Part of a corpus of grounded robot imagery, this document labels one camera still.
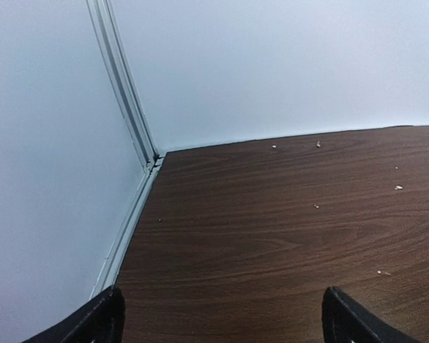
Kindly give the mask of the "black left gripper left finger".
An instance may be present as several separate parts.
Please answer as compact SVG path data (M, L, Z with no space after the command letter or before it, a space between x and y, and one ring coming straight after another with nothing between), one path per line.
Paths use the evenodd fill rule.
M121 342L123 331L124 297L121 289L113 285L66 319L24 342Z

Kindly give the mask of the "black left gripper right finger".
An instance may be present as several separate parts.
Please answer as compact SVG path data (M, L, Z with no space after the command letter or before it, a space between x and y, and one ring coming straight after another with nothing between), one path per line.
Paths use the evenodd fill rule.
M338 287L323 295L323 337L325 342L416 342L390 326Z

